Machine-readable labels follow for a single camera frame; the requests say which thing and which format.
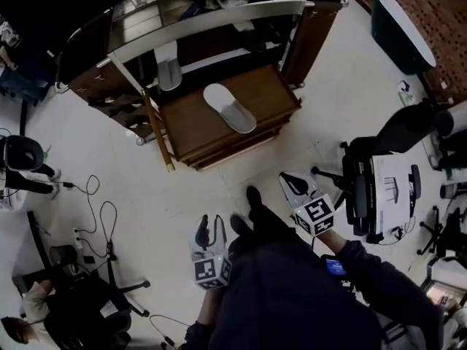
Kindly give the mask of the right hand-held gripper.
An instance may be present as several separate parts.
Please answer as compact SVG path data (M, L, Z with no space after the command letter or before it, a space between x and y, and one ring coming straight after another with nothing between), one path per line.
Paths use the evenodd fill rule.
M333 227L333 203L312 176L281 172L279 183L291 207L291 218L309 235L316 237Z

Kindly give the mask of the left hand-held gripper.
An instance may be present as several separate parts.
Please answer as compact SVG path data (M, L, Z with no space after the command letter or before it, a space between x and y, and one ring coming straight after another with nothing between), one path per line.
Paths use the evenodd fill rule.
M189 241L193 282L204 290L226 287L232 267L227 255L227 236L222 217L215 217L213 241L210 241L208 223L208 215L204 214L194 237Z

